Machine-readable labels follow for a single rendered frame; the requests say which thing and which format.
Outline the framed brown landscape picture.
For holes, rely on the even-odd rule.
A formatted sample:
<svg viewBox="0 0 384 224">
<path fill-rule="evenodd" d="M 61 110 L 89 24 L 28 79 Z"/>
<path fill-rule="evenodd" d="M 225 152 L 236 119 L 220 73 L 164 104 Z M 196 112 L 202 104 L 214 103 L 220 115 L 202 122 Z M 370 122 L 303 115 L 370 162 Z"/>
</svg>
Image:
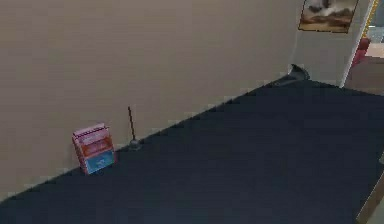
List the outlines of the framed brown landscape picture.
<svg viewBox="0 0 384 224">
<path fill-rule="evenodd" d="M 347 33 L 359 0 L 304 0 L 298 29 Z"/>
</svg>

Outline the pink and blue box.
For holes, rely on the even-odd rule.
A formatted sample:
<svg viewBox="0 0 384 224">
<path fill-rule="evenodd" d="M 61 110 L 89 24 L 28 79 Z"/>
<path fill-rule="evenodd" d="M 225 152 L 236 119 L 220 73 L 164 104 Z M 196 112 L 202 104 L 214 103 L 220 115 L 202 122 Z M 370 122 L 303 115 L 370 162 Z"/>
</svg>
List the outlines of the pink and blue box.
<svg viewBox="0 0 384 224">
<path fill-rule="evenodd" d="M 99 123 L 72 134 L 72 142 L 80 163 L 87 175 L 116 162 L 116 154 L 109 127 Z"/>
</svg>

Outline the small dark grey bowl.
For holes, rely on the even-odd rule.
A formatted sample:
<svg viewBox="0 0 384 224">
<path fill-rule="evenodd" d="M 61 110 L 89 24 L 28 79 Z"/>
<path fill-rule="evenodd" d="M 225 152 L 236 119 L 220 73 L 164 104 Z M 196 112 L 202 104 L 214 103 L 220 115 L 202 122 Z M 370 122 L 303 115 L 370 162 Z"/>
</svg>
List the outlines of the small dark grey bowl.
<svg viewBox="0 0 384 224">
<path fill-rule="evenodd" d="M 291 65 L 291 70 L 289 72 L 289 76 L 293 77 L 295 80 L 309 80 L 310 75 L 309 73 L 302 67 L 292 64 Z"/>
</svg>

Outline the thin dark stick on base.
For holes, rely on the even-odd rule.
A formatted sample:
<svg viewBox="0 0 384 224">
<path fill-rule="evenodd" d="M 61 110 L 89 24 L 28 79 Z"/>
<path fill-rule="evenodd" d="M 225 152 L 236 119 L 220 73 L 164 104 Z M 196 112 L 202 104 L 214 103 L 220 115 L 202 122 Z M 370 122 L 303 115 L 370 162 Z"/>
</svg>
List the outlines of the thin dark stick on base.
<svg viewBox="0 0 384 224">
<path fill-rule="evenodd" d="M 141 149 L 141 144 L 140 142 L 136 139 L 136 134 L 135 134 L 135 129 L 134 129 L 134 122 L 133 122 L 133 116 L 132 116 L 132 110 L 131 107 L 128 106 L 128 116 L 129 116 L 129 124 L 130 124 L 130 130 L 131 130 L 131 135 L 132 139 L 130 140 L 130 149 L 134 151 L 138 151 Z"/>
</svg>

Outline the red round object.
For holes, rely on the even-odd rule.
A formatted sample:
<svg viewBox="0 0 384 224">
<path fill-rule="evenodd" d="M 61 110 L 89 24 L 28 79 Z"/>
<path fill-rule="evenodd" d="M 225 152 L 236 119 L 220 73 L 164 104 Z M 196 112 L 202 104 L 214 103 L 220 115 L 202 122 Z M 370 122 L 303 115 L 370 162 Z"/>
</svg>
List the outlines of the red round object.
<svg viewBox="0 0 384 224">
<path fill-rule="evenodd" d="M 371 43 L 371 40 L 367 37 L 362 38 L 360 40 L 352 61 L 352 65 L 358 64 L 365 57 L 370 43 Z"/>
</svg>

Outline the wooden furniture edge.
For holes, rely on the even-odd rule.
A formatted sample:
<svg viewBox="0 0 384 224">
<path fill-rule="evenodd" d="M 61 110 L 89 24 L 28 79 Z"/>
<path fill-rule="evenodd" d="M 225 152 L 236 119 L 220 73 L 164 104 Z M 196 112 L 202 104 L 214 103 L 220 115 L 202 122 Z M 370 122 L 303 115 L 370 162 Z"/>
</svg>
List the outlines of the wooden furniture edge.
<svg viewBox="0 0 384 224">
<path fill-rule="evenodd" d="M 356 224 L 368 224 L 369 219 L 374 214 L 377 206 L 384 197 L 384 172 L 375 184 L 373 190 L 364 202 L 361 210 L 356 217 Z"/>
</svg>

